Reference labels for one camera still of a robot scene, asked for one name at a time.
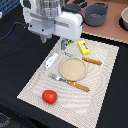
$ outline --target plate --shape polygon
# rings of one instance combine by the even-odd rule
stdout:
[[[78,81],[85,77],[87,66],[85,62],[79,58],[68,58],[60,64],[60,74],[66,80]]]

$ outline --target dark tabletop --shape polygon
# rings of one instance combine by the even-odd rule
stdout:
[[[25,22],[20,5],[0,19],[0,38],[14,22]],[[128,45],[86,34],[81,37],[119,47],[96,128],[128,128]],[[59,38],[53,36],[42,44],[38,35],[16,25],[12,34],[0,41],[0,104],[50,128],[75,128],[17,99]]]

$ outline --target placemat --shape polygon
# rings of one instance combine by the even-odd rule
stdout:
[[[49,73],[60,75],[58,65],[68,58],[61,51],[62,39],[60,39],[17,98],[78,128],[95,128],[119,48],[97,41],[84,40],[90,49],[90,54],[85,57],[102,62],[100,66],[85,62],[88,73],[84,79],[77,81],[77,83],[89,87],[90,92],[48,77]],[[59,57],[50,69],[45,69],[47,59],[55,52],[59,54]],[[65,52],[82,57],[77,41],[69,44]],[[58,93],[54,105],[45,103],[41,98],[43,91],[48,89]]]

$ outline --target bowl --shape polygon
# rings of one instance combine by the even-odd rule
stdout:
[[[122,11],[121,17],[123,19],[124,27],[128,30],[128,7]]]

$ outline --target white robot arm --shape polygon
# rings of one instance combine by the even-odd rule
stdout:
[[[20,0],[28,30],[40,35],[43,43],[52,34],[72,41],[78,40],[83,22],[80,14],[62,11],[64,0]]]

